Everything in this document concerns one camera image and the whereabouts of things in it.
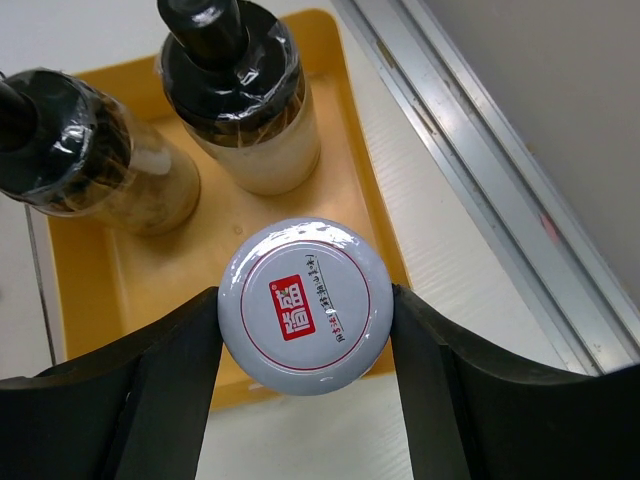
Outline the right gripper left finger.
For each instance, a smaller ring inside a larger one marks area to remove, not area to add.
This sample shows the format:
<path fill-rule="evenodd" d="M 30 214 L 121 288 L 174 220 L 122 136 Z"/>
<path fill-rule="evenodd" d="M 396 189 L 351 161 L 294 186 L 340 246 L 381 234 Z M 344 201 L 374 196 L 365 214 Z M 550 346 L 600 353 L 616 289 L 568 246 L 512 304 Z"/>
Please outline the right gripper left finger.
<path fill-rule="evenodd" d="M 34 377 L 2 380 L 2 478 L 195 478 L 223 346 L 217 293 Z"/>

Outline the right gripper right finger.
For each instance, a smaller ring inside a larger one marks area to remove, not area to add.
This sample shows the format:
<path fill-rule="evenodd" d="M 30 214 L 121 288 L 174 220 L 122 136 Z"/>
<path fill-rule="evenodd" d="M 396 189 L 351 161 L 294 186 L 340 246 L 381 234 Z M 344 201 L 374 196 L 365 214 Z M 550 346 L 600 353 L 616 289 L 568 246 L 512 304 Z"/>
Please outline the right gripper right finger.
<path fill-rule="evenodd" d="M 514 354 L 395 286 L 391 342 L 417 479 L 635 479 L 639 369 Z"/>

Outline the dark sauce jar white lid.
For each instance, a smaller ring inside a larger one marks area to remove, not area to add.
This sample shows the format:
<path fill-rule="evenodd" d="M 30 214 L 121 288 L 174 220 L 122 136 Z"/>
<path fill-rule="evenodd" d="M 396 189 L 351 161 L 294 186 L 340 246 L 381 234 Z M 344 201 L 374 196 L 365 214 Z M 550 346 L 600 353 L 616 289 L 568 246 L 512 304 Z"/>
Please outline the dark sauce jar white lid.
<path fill-rule="evenodd" d="M 248 376 L 282 394 L 313 396 L 374 366 L 393 309 L 390 275 L 363 237 L 332 220 L 298 217 L 238 248 L 222 275 L 217 318 Z"/>

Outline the brown-spice bottle black pump cap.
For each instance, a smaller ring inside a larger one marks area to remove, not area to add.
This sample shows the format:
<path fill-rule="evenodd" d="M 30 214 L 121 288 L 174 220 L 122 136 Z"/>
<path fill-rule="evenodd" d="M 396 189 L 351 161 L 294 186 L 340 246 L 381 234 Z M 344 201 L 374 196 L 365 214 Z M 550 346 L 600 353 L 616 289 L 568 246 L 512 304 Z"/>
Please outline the brown-spice bottle black pump cap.
<path fill-rule="evenodd" d="M 32 69 L 1 80 L 1 192 L 55 217 L 138 235 L 183 223 L 201 190 L 195 162 L 112 96 Z"/>

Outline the white-powder bottle black pump cap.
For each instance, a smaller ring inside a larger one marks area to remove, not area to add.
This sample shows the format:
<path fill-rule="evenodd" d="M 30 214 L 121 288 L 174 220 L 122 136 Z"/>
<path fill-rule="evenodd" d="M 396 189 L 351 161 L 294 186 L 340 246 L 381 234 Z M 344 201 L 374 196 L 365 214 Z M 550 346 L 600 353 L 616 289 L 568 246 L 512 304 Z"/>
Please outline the white-powder bottle black pump cap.
<path fill-rule="evenodd" d="M 311 87 L 289 28 L 251 1 L 157 4 L 170 33 L 159 71 L 189 135 L 241 188 L 293 190 L 315 168 Z"/>

